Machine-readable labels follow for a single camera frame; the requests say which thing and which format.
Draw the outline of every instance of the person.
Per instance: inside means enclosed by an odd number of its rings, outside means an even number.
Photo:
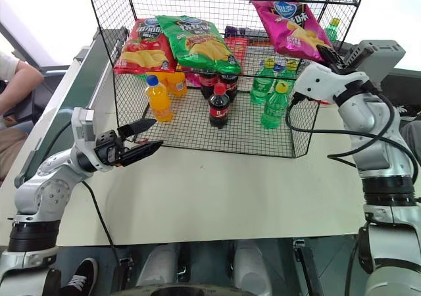
[[[0,52],[0,80],[8,81],[0,93],[0,185],[19,154],[28,134],[18,128],[6,128],[3,115],[27,97],[44,80],[34,67]]]
[[[93,258],[84,259],[69,283],[60,288],[59,296],[90,296],[98,277],[98,264]]]

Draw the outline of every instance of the blue bottle cap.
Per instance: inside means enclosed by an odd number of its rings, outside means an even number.
[[[158,78],[154,75],[150,75],[150,76],[146,77],[146,82],[150,86],[155,86],[159,83]]]

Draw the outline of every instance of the pink chip bag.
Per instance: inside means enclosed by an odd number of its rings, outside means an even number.
[[[308,5],[285,1],[250,1],[279,54],[324,61],[316,46],[332,47]]]

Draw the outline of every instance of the red bottle cap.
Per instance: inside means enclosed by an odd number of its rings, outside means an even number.
[[[222,82],[218,82],[215,84],[214,93],[217,95],[223,95],[225,94],[225,84]]]

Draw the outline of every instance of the green soda bottle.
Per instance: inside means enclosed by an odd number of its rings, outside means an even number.
[[[260,123],[266,128],[278,128],[282,121],[284,111],[288,106],[288,84],[279,81],[264,104],[264,112],[260,118]]]
[[[277,77],[280,79],[277,81],[283,81],[288,85],[287,98],[289,98],[289,95],[291,94],[294,88],[295,79],[297,77],[296,75],[297,67],[298,67],[298,61],[296,61],[295,59],[289,59],[287,61],[285,69],[280,71],[277,75]]]
[[[253,103],[264,103],[272,84],[274,83],[275,61],[272,58],[266,58],[264,60],[264,67],[257,72],[257,76],[253,80],[253,88],[250,92],[250,101]],[[266,76],[270,78],[259,78],[259,76]]]
[[[331,43],[337,40],[337,26],[339,25],[339,22],[341,22],[338,18],[332,18],[330,20],[330,24],[327,28],[324,29],[326,35],[328,36],[328,39]]]

